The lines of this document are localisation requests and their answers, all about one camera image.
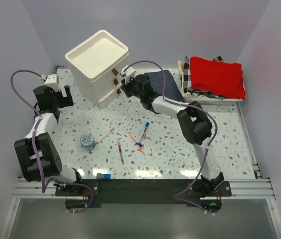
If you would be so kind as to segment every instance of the pen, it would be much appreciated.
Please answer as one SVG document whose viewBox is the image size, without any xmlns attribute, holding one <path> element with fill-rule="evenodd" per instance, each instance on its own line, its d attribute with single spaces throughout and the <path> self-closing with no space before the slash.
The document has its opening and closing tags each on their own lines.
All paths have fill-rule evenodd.
<svg viewBox="0 0 281 239">
<path fill-rule="evenodd" d="M 111 128 L 110 131 L 109 131 L 107 134 L 105 134 L 99 141 L 97 141 L 97 144 L 101 143 L 107 136 L 109 136 L 109 134 L 110 134 L 111 132 L 113 132 L 114 129 L 115 129 L 115 128 Z"/>
<path fill-rule="evenodd" d="M 148 126 L 149 126 L 149 123 L 147 122 L 147 123 L 145 124 L 144 130 L 143 130 L 142 133 L 139 135 L 139 138 L 138 138 L 137 142 L 140 142 L 142 136 L 143 136 L 144 133 L 147 131 Z"/>
<path fill-rule="evenodd" d="M 120 140 L 119 140 L 119 138 L 117 139 L 117 145 L 118 145 L 118 149 L 119 149 L 119 154 L 120 154 L 121 163 L 122 163 L 122 164 L 125 164 L 125 162 L 124 162 L 124 157 L 122 156 L 122 151 L 121 151 L 121 145 L 120 145 Z"/>
<path fill-rule="evenodd" d="M 129 133 L 129 137 L 130 137 L 131 140 L 135 143 L 135 145 L 136 145 L 137 148 L 140 150 L 140 152 L 141 152 L 144 156 L 146 156 L 145 151 L 144 151 L 141 147 L 139 147 L 139 145 L 137 144 L 137 142 L 136 142 L 136 140 L 135 140 L 135 137 L 134 137 L 131 133 Z"/>
<path fill-rule="evenodd" d="M 145 139 L 145 141 L 146 141 L 146 145 L 147 145 L 147 148 L 148 148 L 148 150 L 149 150 L 149 154 L 150 154 L 150 156 L 152 156 L 152 150 L 151 150 L 151 148 L 150 148 L 150 146 L 149 146 L 149 142 L 148 142 L 148 139 L 147 139 L 147 135 L 144 133 L 144 139 Z"/>
</svg>

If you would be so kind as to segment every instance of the red towel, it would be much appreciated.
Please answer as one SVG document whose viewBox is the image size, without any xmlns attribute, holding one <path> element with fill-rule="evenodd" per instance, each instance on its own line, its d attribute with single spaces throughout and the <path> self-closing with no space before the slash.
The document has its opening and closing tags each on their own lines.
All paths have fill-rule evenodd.
<svg viewBox="0 0 281 239">
<path fill-rule="evenodd" d="M 190 59 L 190 70 L 192 88 L 245 100 L 241 64 L 208 61 L 193 56 Z"/>
</svg>

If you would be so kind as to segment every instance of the white wall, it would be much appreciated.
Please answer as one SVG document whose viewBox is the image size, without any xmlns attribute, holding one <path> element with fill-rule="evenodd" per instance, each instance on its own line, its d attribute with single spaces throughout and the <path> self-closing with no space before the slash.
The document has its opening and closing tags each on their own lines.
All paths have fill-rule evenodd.
<svg viewBox="0 0 281 239">
<path fill-rule="evenodd" d="M 10 76 L 18 69 L 31 69 L 42 74 L 53 71 L 53 64 L 21 2 L 0 0 L 0 233 L 11 202 L 20 167 L 14 142 L 31 129 L 33 112 L 17 98 L 10 86 Z M 40 85 L 38 78 L 20 73 L 16 87 L 32 97 Z"/>
<path fill-rule="evenodd" d="M 281 216 L 281 0 L 271 0 L 238 62 L 252 145 L 262 174 L 272 180 Z"/>
<path fill-rule="evenodd" d="M 131 60 L 176 66 L 187 56 L 235 62 L 269 0 L 22 0 L 57 65 L 101 29 L 129 47 Z"/>
</svg>

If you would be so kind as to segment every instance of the terrazzo surface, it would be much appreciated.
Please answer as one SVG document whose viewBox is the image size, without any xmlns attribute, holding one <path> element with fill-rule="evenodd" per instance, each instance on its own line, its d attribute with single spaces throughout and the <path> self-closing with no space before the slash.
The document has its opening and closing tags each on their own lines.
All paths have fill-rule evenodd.
<svg viewBox="0 0 281 239">
<path fill-rule="evenodd" d="M 156 71 L 137 69 L 137 74 Z M 178 70 L 170 69 L 175 79 Z M 58 68 L 60 86 L 71 86 L 74 105 L 60 109 L 60 120 L 51 138 L 63 165 L 78 169 L 83 178 L 95 178 L 97 173 L 110 173 L 116 179 L 186 179 L 194 178 L 200 163 L 194 147 L 182 136 L 175 118 L 145 110 L 136 97 L 124 93 L 107 108 L 100 109 L 83 97 L 69 69 Z M 226 179 L 254 179 L 251 157 L 240 125 L 236 105 L 202 105 L 216 119 L 219 133 L 213 151 Z M 153 156 L 143 156 L 128 136 L 138 138 L 146 122 Z M 80 145 L 80 138 L 91 133 L 95 141 L 112 127 L 115 130 L 93 151 Z M 117 147 L 121 141 L 125 164 L 122 165 Z"/>
</svg>

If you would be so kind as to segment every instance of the glass panel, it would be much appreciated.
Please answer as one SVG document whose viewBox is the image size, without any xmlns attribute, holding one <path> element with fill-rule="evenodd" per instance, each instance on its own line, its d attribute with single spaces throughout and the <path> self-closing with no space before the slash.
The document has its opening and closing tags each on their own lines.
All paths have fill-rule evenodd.
<svg viewBox="0 0 281 239">
<path fill-rule="evenodd" d="M 213 217 L 185 205 L 105 204 L 67 213 L 64 199 L 22 199 L 12 239 L 274 239 L 266 200 L 222 200 Z"/>
</svg>

